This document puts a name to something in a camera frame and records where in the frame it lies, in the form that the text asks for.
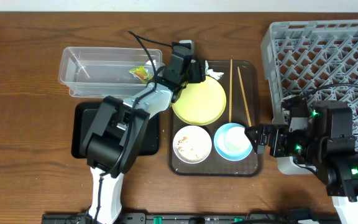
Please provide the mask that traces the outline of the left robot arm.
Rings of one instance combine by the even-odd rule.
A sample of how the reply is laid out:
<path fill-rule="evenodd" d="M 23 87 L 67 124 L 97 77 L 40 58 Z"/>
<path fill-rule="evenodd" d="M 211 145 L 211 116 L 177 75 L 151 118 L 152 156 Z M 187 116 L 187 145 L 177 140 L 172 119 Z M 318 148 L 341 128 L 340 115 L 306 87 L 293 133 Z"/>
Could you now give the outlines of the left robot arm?
<path fill-rule="evenodd" d="M 176 102 L 187 84 L 205 81 L 204 64 L 194 50 L 190 40 L 174 42 L 170 63 L 156 69 L 142 91 L 124 100 L 107 96 L 101 102 L 80 149 L 93 176 L 87 223 L 117 220 L 124 175 L 139 154 L 149 119 Z"/>

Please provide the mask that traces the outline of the white tissue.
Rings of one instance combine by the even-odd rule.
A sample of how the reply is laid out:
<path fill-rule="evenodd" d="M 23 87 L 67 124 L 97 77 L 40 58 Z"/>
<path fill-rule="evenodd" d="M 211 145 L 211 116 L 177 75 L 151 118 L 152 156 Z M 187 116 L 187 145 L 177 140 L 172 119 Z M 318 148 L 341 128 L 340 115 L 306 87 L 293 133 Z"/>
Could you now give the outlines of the white tissue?
<path fill-rule="evenodd" d="M 205 74 L 215 80 L 219 80 L 224 75 L 223 72 L 215 72 L 212 68 L 210 68 L 207 60 L 205 61 Z"/>

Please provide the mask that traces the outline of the white bowl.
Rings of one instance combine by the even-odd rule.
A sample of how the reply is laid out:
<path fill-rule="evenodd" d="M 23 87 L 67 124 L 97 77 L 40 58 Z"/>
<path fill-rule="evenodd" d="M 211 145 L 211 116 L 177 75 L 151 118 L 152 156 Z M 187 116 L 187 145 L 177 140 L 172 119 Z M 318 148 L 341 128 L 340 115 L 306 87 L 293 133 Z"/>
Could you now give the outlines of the white bowl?
<path fill-rule="evenodd" d="M 212 150 L 209 133 L 200 126 L 185 126 L 173 137 L 173 152 L 184 163 L 198 164 L 208 158 Z"/>

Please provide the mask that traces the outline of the white cup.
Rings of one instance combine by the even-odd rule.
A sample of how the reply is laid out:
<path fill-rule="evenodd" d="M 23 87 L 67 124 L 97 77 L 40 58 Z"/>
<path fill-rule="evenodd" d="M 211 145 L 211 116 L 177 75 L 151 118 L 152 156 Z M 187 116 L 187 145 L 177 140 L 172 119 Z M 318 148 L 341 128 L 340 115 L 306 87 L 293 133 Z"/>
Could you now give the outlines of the white cup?
<path fill-rule="evenodd" d="M 243 154 L 252 149 L 251 142 L 245 135 L 245 128 L 240 126 L 228 129 L 224 137 L 224 145 L 230 155 Z"/>

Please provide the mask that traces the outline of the green orange snack wrapper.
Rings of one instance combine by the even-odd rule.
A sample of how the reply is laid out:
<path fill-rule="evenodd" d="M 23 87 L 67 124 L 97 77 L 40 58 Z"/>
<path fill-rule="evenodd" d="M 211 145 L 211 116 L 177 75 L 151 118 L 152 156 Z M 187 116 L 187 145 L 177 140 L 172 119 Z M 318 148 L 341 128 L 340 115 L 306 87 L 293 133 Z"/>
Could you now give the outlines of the green orange snack wrapper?
<path fill-rule="evenodd" d="M 129 73 L 144 84 L 148 84 L 154 76 L 153 73 L 150 73 L 143 65 L 130 69 Z"/>

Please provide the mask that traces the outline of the light blue bowl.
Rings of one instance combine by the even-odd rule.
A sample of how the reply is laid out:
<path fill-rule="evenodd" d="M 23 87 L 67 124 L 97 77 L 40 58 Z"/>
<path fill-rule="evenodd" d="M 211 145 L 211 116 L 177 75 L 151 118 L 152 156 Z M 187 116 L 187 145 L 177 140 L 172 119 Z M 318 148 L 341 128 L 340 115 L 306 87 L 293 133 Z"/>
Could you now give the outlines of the light blue bowl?
<path fill-rule="evenodd" d="M 252 151 L 252 149 L 251 149 L 246 153 L 238 154 L 238 155 L 228 154 L 228 152 L 226 151 L 226 147 L 224 145 L 224 137 L 225 137 L 228 129 L 235 127 L 235 126 L 244 127 L 243 125 L 237 124 L 237 123 L 226 123 L 226 124 L 222 125 L 221 127 L 219 127 L 214 135 L 215 150 L 221 157 L 223 157 L 224 159 L 226 159 L 228 161 L 241 161 L 241 160 L 245 159 L 247 156 L 249 156 Z"/>

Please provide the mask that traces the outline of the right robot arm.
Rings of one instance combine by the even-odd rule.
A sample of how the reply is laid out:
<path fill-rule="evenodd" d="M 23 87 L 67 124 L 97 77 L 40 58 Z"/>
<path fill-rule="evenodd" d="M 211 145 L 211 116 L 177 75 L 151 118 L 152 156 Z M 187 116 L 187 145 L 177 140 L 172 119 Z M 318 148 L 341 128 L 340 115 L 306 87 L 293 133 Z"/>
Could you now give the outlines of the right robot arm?
<path fill-rule="evenodd" d="M 259 124 L 245 129 L 256 153 L 269 146 L 272 157 L 293 157 L 332 197 L 341 223 L 358 223 L 358 151 L 352 110 L 345 102 L 324 100 L 308 107 L 302 96 L 282 101 L 287 124 Z"/>

